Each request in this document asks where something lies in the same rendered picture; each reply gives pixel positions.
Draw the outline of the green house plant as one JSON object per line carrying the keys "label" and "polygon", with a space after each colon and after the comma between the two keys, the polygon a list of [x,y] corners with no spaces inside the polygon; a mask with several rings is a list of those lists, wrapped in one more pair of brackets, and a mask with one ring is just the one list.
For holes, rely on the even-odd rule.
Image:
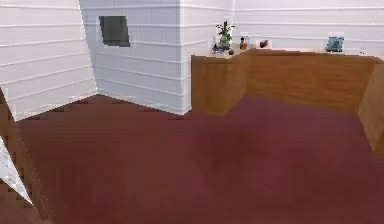
{"label": "green house plant", "polygon": [[230,41],[232,40],[231,30],[234,28],[234,25],[229,25],[227,21],[224,21],[222,24],[218,24],[217,28],[219,29],[218,35],[220,38],[219,42],[213,45],[215,53],[230,49]]}

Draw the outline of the brown wooden counter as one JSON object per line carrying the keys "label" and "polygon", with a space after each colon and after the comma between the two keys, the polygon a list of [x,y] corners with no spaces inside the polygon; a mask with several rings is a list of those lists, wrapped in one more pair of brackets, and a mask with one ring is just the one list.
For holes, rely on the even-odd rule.
{"label": "brown wooden counter", "polygon": [[245,95],[355,113],[384,153],[384,56],[252,48],[191,57],[194,110],[224,115]]}

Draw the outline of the grey blue toaster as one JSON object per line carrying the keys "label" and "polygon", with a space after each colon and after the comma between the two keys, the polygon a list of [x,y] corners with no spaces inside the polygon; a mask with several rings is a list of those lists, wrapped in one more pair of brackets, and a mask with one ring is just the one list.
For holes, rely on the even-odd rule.
{"label": "grey blue toaster", "polygon": [[341,52],[343,48],[344,38],[343,37],[330,37],[328,39],[325,50],[327,52]]}

